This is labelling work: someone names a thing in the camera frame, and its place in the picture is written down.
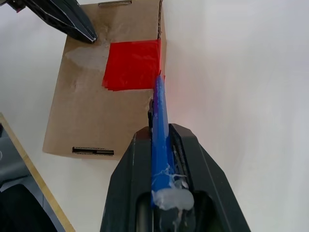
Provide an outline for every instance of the brown cardboard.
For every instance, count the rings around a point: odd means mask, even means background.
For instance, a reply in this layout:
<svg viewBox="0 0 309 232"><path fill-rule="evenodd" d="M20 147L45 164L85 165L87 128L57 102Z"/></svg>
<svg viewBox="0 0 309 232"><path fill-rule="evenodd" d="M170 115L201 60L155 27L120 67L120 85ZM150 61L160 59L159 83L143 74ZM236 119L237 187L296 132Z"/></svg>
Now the brown cardboard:
<svg viewBox="0 0 309 232"><path fill-rule="evenodd" d="M98 34L95 44L67 37L43 151L55 155L120 159L135 132L148 125L152 90L108 91L101 86L111 42L166 41L160 0L83 5ZM75 154L73 147L113 150L113 156Z"/></svg>

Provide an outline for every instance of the red paper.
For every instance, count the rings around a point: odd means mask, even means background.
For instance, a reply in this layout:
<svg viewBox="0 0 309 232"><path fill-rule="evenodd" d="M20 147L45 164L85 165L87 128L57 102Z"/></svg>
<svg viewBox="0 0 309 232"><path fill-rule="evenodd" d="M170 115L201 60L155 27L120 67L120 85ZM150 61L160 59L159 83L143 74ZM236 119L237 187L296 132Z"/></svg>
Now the red paper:
<svg viewBox="0 0 309 232"><path fill-rule="evenodd" d="M151 89L160 74L161 40L111 43L102 86Z"/></svg>

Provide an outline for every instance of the red square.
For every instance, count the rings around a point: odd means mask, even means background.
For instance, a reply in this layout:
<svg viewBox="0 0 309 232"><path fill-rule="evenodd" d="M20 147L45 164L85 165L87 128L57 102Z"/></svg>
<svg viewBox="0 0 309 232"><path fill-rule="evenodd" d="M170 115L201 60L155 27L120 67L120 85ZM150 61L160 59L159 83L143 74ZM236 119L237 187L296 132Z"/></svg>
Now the red square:
<svg viewBox="0 0 309 232"><path fill-rule="evenodd" d="M111 43L102 86L151 89L160 74L161 40Z"/></svg>

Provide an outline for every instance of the blue object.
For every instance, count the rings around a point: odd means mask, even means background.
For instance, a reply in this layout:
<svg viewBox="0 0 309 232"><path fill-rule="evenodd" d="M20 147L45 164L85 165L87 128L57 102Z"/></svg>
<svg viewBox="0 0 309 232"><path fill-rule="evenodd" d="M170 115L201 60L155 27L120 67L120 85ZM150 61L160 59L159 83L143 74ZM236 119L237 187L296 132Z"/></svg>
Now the blue object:
<svg viewBox="0 0 309 232"><path fill-rule="evenodd" d="M160 189L170 188L170 180L174 170L175 165L169 137L164 80L159 75L155 83L153 102L152 191L157 192Z"/></svg>

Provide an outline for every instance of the wooden edge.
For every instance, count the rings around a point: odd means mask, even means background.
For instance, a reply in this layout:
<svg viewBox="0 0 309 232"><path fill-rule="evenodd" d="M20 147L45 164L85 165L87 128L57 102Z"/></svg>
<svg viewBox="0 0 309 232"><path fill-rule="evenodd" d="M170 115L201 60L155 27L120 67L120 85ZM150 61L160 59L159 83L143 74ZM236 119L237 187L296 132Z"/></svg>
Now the wooden edge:
<svg viewBox="0 0 309 232"><path fill-rule="evenodd" d="M60 205L52 195L51 191L43 181L41 175L39 174L38 170L34 167L32 161L30 160L29 156L23 149L22 145L20 144L19 140L13 133L12 129L10 128L8 122L5 120L2 113L0 113L0 123L2 124L3 128L9 135L10 139L12 140L15 148L17 149L19 155L24 160L26 166L28 167L30 173L32 174L34 180L37 182L39 188L41 189L42 193L44 194L45 198L47 199L48 203L50 204L51 208L53 209L54 213L56 214L57 218L59 219L60 223L62 224L65 231L74 232L75 229L69 222L67 216L62 211Z"/></svg>

